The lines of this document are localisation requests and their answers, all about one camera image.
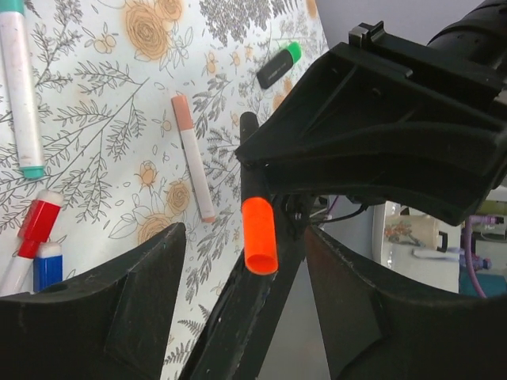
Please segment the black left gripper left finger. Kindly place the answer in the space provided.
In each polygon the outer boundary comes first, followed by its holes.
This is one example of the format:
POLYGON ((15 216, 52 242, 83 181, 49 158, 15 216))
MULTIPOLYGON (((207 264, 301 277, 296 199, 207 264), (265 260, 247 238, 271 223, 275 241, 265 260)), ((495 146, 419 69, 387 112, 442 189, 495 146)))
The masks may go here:
POLYGON ((40 293, 3 297, 2 378, 160 378, 185 247, 177 222, 40 293))

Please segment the orange capped black highlighter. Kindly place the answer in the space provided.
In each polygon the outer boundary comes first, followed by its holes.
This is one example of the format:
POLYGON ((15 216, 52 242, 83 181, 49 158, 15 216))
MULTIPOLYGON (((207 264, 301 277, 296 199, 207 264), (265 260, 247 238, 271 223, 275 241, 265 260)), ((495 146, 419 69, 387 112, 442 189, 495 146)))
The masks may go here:
POLYGON ((263 167, 241 166, 240 255, 196 340, 182 379, 256 379, 304 258, 293 205, 298 196, 271 196, 263 167))

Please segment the green capped black highlighter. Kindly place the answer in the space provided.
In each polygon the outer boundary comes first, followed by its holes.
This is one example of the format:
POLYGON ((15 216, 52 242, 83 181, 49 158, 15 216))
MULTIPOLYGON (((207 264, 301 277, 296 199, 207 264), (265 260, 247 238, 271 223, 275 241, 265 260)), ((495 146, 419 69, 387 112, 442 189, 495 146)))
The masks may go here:
POLYGON ((280 49, 256 74, 262 89, 268 89, 281 79, 301 59, 298 42, 291 42, 280 49))

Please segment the pink capped white pen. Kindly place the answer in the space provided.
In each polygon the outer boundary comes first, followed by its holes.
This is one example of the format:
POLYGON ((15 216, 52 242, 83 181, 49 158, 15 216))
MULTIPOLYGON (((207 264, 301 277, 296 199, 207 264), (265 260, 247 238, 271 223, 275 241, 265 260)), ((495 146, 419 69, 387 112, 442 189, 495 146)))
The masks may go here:
POLYGON ((171 98, 171 104, 183 143, 201 220, 206 223, 212 223, 215 221, 215 209, 187 98, 185 95, 174 96, 171 98))

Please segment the teal capped white pen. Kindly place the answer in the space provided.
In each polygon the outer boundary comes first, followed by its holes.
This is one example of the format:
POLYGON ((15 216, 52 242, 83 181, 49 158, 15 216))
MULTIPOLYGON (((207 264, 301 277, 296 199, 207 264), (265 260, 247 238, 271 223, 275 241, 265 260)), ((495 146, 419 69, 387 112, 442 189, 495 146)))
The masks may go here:
POLYGON ((1 2, 1 51, 18 166, 25 178, 36 180, 45 162, 24 10, 22 1, 1 2))

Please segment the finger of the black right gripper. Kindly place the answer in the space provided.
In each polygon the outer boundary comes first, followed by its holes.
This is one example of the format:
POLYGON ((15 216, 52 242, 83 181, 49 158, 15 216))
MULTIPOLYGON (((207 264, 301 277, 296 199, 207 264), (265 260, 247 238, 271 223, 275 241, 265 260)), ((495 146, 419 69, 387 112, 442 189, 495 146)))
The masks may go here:
POLYGON ((391 201, 452 226, 473 215, 497 185, 492 176, 480 177, 436 161, 404 161, 400 156, 279 161, 264 171, 272 193, 391 201))

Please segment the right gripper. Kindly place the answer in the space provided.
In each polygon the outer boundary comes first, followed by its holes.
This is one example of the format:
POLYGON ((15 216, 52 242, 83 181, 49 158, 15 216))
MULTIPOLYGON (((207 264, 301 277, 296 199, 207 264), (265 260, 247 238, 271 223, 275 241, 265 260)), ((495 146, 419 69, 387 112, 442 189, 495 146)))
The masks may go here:
POLYGON ((502 166, 505 1, 482 2, 425 46, 387 33, 382 21, 354 27, 349 44, 311 65, 238 148, 241 162, 400 156, 457 169, 502 166))

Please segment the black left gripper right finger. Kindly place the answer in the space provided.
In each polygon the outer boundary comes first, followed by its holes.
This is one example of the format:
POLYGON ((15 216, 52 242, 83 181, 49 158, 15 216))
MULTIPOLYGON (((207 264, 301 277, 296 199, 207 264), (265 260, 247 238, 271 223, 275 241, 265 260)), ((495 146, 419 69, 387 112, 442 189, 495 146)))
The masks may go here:
POLYGON ((503 379, 506 298, 419 283, 305 232, 307 266, 334 379, 503 379))

